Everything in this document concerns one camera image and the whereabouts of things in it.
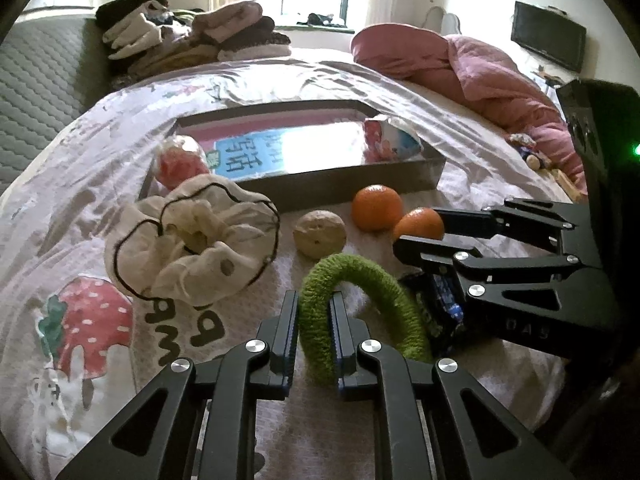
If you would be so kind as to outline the orange tangerine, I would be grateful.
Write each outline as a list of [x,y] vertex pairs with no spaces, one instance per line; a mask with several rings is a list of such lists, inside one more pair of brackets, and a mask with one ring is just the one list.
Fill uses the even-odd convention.
[[400,195],[385,185],[369,185],[352,199],[352,222],[363,232],[393,229],[403,214]]
[[405,214],[393,228],[393,240],[404,235],[442,240],[445,235],[444,222],[434,209],[416,208]]

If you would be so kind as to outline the cream black-trimmed scrunchie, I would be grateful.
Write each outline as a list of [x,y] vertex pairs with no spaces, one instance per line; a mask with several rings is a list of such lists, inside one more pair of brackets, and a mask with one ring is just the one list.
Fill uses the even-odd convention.
[[280,214],[265,195],[200,174],[122,208],[105,242],[124,294],[205,307],[255,283],[276,258]]

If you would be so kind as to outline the blue orange snack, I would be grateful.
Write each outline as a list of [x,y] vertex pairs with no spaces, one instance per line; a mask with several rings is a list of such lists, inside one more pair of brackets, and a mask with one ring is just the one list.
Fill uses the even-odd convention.
[[378,114],[362,125],[367,162],[400,162],[423,152],[420,138],[399,117]]

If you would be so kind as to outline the brown walnut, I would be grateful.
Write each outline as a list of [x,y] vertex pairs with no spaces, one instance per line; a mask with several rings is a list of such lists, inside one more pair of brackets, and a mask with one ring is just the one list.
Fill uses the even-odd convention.
[[293,238],[299,252],[320,260],[343,250],[347,242],[346,226],[332,211],[313,210],[295,222]]

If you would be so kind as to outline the red white snack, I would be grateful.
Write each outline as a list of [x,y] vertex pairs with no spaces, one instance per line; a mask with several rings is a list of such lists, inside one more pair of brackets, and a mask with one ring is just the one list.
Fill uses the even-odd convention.
[[164,188],[173,190],[185,180],[208,174],[206,154],[192,136],[168,136],[156,148],[153,176]]

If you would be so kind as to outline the dark blue snack packet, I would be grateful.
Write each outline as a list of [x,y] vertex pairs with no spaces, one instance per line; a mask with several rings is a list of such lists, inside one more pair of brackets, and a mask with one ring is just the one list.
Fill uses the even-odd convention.
[[399,283],[416,303],[434,358],[449,356],[465,336],[464,314],[449,281],[439,274],[410,273]]

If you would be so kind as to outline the small toys beside duvet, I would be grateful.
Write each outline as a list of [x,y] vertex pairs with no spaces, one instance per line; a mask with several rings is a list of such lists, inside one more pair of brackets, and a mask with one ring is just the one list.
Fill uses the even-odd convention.
[[552,167],[552,161],[542,151],[538,150],[537,143],[528,134],[509,134],[506,142],[518,152],[529,169],[541,171]]

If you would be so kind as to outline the pink quilted duvet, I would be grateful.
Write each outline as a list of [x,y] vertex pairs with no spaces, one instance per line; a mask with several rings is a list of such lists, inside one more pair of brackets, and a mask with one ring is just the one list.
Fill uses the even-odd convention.
[[376,24],[357,32],[354,61],[380,74],[435,91],[507,133],[526,133],[586,195],[582,160],[559,109],[509,55],[467,36],[442,36],[404,24]]

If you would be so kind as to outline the floral lilac bed sheet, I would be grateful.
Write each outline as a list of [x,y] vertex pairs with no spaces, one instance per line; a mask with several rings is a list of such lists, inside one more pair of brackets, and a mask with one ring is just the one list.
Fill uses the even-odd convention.
[[[530,171],[500,129],[417,84],[352,63],[270,60],[209,65],[112,93],[68,125],[1,197],[1,432],[33,479],[53,479],[169,358],[208,361],[280,311],[312,262],[296,254],[284,214],[277,259],[259,281],[198,310],[114,306],[104,242],[137,200],[154,148],[182,116],[235,105],[358,100],[405,117],[447,159],[437,191],[405,207],[480,209],[505,197],[567,202]],[[548,418],[564,363],[496,340],[460,354],[527,428]],[[256,479],[372,479],[372,413],[308,378],[302,352],[286,402],[257,414]]]

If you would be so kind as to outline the white chair back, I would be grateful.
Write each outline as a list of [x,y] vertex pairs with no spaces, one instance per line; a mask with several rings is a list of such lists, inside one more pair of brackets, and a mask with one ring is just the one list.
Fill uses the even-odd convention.
[[461,34],[460,18],[457,14],[446,12],[440,6],[432,6],[426,12],[422,27],[442,36]]

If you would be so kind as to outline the pink blue children's book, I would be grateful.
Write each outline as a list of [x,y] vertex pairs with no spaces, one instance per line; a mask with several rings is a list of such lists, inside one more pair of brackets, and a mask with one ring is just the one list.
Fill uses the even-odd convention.
[[213,174],[235,181],[368,162],[361,122],[272,128],[210,122],[182,133],[198,141]]

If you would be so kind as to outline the grey quilted headboard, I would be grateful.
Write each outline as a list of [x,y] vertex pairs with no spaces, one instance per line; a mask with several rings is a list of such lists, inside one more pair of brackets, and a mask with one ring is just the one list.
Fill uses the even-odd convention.
[[1,44],[1,188],[111,91],[102,30],[68,14],[14,24]]

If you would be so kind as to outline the pile of folded clothes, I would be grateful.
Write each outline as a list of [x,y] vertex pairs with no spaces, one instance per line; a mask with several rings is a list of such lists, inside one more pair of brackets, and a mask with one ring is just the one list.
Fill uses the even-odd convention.
[[213,62],[280,58],[291,39],[255,1],[209,12],[171,10],[167,0],[113,0],[96,10],[107,64],[122,84]]

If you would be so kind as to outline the black wall television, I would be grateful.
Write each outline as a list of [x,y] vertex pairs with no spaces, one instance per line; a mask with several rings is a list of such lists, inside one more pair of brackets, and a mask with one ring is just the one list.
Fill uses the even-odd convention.
[[587,29],[563,14],[517,1],[511,40],[566,70],[582,70]]

